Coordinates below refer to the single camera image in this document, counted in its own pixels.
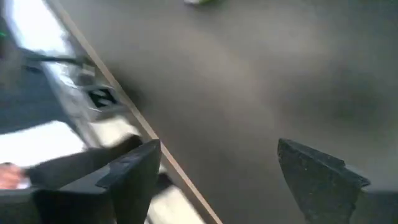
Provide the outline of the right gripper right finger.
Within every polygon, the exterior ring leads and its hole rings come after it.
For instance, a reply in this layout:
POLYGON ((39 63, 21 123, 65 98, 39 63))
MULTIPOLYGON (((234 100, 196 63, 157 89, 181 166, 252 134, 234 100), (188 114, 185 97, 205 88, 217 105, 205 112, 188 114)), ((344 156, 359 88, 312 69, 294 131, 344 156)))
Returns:
POLYGON ((345 161, 291 139, 277 154, 306 224, 398 224, 398 189, 373 190, 345 161))

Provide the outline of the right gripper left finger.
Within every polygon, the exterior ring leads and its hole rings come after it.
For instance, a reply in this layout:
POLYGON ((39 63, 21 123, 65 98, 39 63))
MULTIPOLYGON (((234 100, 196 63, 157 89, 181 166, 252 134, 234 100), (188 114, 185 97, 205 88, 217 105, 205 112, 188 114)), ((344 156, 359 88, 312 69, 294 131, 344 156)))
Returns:
POLYGON ((143 224, 160 165, 160 141, 61 157, 32 169, 41 224, 143 224))

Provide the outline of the green label seafood can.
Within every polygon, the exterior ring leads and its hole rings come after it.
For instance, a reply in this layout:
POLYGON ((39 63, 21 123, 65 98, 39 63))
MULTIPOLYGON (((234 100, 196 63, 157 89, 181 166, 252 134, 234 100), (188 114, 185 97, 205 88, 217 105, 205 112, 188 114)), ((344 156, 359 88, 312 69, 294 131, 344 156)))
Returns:
POLYGON ((202 4, 209 4, 209 3, 218 2, 218 1, 222 1, 222 0, 183 0, 183 1, 186 4, 202 5, 202 4))

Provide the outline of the person's hand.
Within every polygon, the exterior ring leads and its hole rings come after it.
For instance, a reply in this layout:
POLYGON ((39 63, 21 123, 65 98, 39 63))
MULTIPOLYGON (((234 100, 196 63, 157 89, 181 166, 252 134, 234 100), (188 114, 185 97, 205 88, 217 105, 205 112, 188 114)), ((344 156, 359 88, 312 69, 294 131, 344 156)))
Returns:
POLYGON ((15 164, 0 164, 0 190, 26 188, 25 170, 15 164))

